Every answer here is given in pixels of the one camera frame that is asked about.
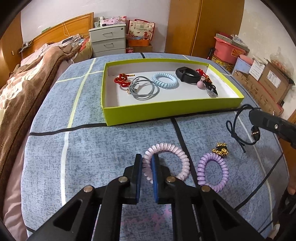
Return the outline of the person's right hand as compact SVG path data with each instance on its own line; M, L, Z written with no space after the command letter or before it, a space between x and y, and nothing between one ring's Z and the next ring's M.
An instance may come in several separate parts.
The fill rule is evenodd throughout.
M287 186L287 191L290 195L295 195L296 192L296 168L293 166L290 170L290 178Z

